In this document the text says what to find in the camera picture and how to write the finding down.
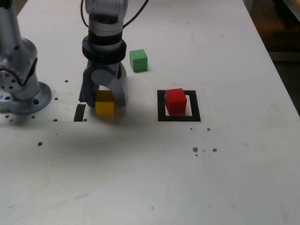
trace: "black square outline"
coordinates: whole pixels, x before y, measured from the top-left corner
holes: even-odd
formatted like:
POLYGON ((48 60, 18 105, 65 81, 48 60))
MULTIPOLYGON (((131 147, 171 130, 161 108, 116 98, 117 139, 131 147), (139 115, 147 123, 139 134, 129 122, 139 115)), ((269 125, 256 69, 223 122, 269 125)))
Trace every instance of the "black square outline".
POLYGON ((185 90, 184 94, 189 96, 192 116, 166 116, 165 90, 157 90, 157 112, 159 122, 201 122, 196 91, 185 90))

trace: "white table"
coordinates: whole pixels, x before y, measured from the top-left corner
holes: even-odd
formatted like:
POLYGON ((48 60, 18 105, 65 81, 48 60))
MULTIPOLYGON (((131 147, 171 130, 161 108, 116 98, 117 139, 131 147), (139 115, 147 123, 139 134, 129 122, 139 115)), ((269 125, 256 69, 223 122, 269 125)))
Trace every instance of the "white table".
MULTIPOLYGON (((126 21, 142 3, 129 1, 126 21)), ((1 116, 1 225, 300 223, 300 119, 241 0, 151 0, 123 33, 150 69, 133 73, 127 53, 115 123, 89 108, 73 122, 79 5, 30 0, 18 17, 59 100, 34 119, 1 116), (157 90, 172 88, 196 90, 202 122, 158 122, 157 90)))

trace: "black cable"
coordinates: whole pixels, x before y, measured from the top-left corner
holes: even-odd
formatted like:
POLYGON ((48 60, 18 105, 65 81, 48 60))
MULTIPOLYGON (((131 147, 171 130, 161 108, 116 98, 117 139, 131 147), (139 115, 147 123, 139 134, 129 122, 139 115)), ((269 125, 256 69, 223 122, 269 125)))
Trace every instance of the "black cable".
POLYGON ((131 20, 129 20, 124 26, 123 26, 123 29, 125 27, 127 27, 133 20, 135 20, 139 14, 144 10, 144 8, 146 7, 147 3, 148 3, 149 0, 146 0, 145 3, 143 4, 143 6, 140 8, 140 10, 136 13, 136 15, 134 17, 132 17, 131 20))
POLYGON ((82 21, 83 21, 84 25, 85 25, 87 28, 89 28, 88 24, 85 22, 84 17, 83 17, 83 1, 84 1, 84 0, 81 0, 81 5, 80 5, 81 18, 82 18, 82 21))
MULTIPOLYGON (((83 21, 84 25, 85 25, 87 28, 89 28, 88 24, 85 22, 84 17, 83 17, 83 1, 84 1, 84 0, 81 0, 81 5, 80 5, 81 18, 82 18, 82 21, 83 21)), ((139 16, 139 14, 141 14, 141 12, 144 10, 144 8, 145 8, 146 5, 148 4, 148 2, 149 2, 149 0, 146 0, 146 1, 145 1, 145 3, 142 5, 142 7, 141 7, 140 10, 136 13, 136 15, 135 15, 134 17, 132 17, 132 19, 129 20, 129 21, 123 26, 123 29, 124 29, 125 27, 127 27, 129 24, 131 24, 131 22, 132 22, 133 20, 135 20, 135 19, 139 16)))

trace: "wooden block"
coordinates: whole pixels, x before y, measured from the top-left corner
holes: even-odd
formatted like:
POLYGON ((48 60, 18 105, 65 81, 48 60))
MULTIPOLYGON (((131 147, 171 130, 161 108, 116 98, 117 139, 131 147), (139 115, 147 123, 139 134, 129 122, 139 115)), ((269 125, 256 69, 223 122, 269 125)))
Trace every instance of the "wooden block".
POLYGON ((138 73, 148 70, 148 57, 143 49, 131 51, 129 58, 131 68, 134 72, 138 73))
POLYGON ((187 97, 181 88, 165 91, 165 106, 170 115, 184 113, 187 101, 187 97))
POLYGON ((113 93, 110 90, 98 90, 95 108, 98 116, 113 116, 115 114, 113 93))

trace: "gray robot arm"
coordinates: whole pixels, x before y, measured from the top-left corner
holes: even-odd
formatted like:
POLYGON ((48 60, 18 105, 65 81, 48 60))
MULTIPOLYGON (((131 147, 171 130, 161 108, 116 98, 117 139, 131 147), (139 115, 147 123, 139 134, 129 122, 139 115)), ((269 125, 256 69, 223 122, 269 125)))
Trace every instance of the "gray robot arm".
POLYGON ((0 113, 35 113, 51 101, 36 76, 37 49, 21 38, 13 0, 0 0, 0 113))
POLYGON ((116 105, 127 103, 127 75, 121 63, 126 55, 126 43, 122 40, 123 29, 129 25, 145 8, 146 0, 137 14, 124 25, 128 0, 86 0, 85 8, 89 14, 89 35, 82 43, 82 52, 89 60, 83 73, 79 100, 90 107, 95 106, 99 86, 109 88, 116 105))

